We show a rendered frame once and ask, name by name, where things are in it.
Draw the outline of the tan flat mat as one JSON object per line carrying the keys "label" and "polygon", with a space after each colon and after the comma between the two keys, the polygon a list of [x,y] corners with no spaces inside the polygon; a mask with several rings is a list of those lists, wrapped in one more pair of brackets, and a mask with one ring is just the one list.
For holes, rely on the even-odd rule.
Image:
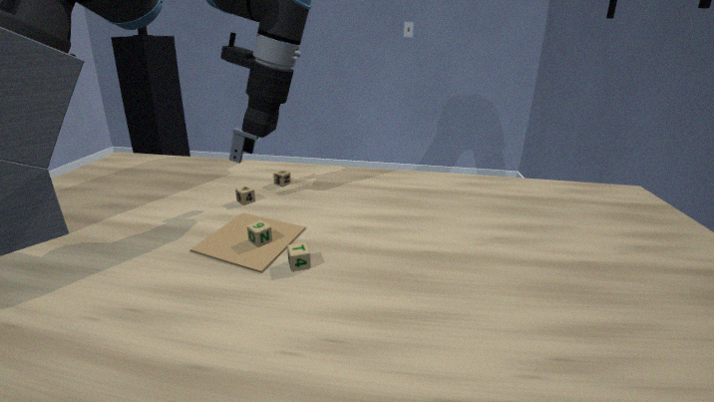
{"label": "tan flat mat", "polygon": [[[259,220],[271,225],[272,241],[257,247],[248,240],[247,226]],[[306,226],[243,212],[190,251],[263,273],[305,230]]]}

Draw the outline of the beige block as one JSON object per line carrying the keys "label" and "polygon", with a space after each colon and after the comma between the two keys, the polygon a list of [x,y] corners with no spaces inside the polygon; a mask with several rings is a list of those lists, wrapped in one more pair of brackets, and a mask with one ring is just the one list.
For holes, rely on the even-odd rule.
{"label": "beige block", "polygon": [[272,241],[271,226],[260,220],[247,226],[248,240],[260,247]]}
{"label": "beige block", "polygon": [[290,172],[285,170],[280,170],[273,173],[274,184],[284,187],[291,184]]}
{"label": "beige block", "polygon": [[287,253],[291,271],[308,269],[311,267],[310,251],[306,242],[288,245]]}
{"label": "beige block", "polygon": [[243,205],[255,202],[255,192],[250,186],[235,189],[236,200]]}

